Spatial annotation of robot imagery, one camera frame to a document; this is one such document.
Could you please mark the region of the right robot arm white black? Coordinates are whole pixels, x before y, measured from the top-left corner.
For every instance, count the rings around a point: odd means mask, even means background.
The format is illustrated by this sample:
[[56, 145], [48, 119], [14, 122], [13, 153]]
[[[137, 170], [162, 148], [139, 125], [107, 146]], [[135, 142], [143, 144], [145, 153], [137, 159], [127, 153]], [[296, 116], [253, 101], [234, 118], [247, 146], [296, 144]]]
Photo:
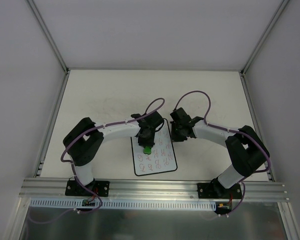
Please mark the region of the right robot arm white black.
[[209, 123], [203, 117], [190, 117], [180, 107], [170, 114], [171, 140], [184, 142], [188, 138], [208, 140], [225, 147], [230, 166], [210, 183], [197, 184], [200, 199], [226, 199], [239, 189], [239, 182], [255, 173], [264, 163], [270, 165], [270, 153], [254, 129], [245, 125], [238, 129]]

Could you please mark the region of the small black-framed whiteboard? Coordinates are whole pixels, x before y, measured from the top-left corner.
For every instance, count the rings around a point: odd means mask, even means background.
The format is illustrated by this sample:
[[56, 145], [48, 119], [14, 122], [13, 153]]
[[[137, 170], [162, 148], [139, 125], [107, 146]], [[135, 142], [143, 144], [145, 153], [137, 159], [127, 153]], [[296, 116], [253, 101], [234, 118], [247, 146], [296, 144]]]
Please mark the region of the small black-framed whiteboard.
[[168, 120], [163, 128], [155, 133], [155, 145], [151, 154], [143, 153], [144, 147], [138, 145], [136, 137], [131, 138], [134, 174], [138, 177], [174, 172], [178, 169]]

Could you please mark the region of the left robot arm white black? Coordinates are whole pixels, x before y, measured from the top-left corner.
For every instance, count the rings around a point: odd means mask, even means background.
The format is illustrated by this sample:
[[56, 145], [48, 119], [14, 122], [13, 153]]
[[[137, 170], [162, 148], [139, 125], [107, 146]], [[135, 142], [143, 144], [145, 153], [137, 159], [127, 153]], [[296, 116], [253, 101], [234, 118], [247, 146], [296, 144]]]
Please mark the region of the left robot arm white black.
[[76, 189], [84, 196], [94, 191], [92, 160], [103, 143], [121, 139], [137, 138], [137, 143], [143, 148], [155, 145], [155, 134], [164, 125], [164, 118], [153, 111], [148, 114], [132, 114], [130, 118], [97, 125], [89, 117], [85, 117], [67, 134], [62, 143], [65, 147], [60, 160], [70, 163], [77, 181]]

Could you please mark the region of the green whiteboard eraser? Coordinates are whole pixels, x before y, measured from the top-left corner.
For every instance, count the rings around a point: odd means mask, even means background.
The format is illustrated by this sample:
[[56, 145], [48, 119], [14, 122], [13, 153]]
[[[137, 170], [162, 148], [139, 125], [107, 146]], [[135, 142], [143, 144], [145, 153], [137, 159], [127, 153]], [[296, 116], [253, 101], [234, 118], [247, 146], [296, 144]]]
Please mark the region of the green whiteboard eraser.
[[150, 154], [152, 153], [152, 147], [151, 147], [151, 146], [145, 146], [145, 147], [143, 148], [143, 153], [144, 153], [145, 155], [150, 155]]

